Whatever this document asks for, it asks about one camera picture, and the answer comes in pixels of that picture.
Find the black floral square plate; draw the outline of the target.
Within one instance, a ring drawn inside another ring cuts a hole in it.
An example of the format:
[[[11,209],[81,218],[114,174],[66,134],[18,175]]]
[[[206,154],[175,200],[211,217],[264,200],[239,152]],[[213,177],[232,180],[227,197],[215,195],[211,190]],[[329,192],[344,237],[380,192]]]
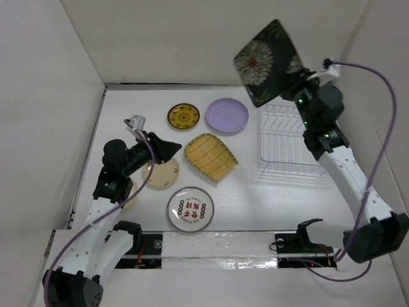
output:
[[[233,63],[255,107],[282,95],[309,71],[278,19],[248,42]]]

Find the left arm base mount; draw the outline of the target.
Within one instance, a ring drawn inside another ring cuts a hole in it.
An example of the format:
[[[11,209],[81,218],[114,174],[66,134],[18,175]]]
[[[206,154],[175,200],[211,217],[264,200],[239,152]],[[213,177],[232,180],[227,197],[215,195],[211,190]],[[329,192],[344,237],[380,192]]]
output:
[[[144,232],[140,224],[129,221],[119,221],[114,230],[124,230],[133,235],[132,248],[121,257],[116,269],[162,268],[162,232]]]

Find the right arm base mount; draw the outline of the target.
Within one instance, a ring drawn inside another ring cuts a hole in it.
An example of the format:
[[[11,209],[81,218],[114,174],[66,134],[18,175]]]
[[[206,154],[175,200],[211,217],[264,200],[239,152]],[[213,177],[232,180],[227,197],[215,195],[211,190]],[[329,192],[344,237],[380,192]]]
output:
[[[320,221],[310,219],[298,224],[296,231],[274,234],[269,249],[277,253],[278,268],[337,268],[333,248],[312,243],[307,234],[307,227]]]

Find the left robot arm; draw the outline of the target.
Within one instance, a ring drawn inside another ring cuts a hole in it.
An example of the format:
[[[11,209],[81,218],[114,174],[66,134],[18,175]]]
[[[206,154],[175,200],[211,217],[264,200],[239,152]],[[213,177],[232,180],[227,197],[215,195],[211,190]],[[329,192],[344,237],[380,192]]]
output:
[[[133,193],[130,176],[146,164],[162,164],[181,144],[161,140],[152,132],[135,130],[137,143],[127,148],[113,139],[104,145],[103,167],[83,228],[59,252],[43,277],[46,306],[99,306],[104,285],[116,264],[127,253],[142,248],[141,227],[116,222]]]

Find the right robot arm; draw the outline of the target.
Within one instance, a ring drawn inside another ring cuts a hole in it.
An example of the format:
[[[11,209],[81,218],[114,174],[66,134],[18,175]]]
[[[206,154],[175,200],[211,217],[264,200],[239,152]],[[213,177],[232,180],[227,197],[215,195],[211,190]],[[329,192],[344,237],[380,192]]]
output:
[[[397,214],[375,191],[336,123],[343,112],[343,95],[331,84],[301,79],[282,96],[294,101],[305,125],[304,143],[335,182],[355,224],[351,230],[321,218],[295,235],[295,244],[310,251],[318,243],[340,248],[357,263],[399,249],[408,233],[408,216]]]

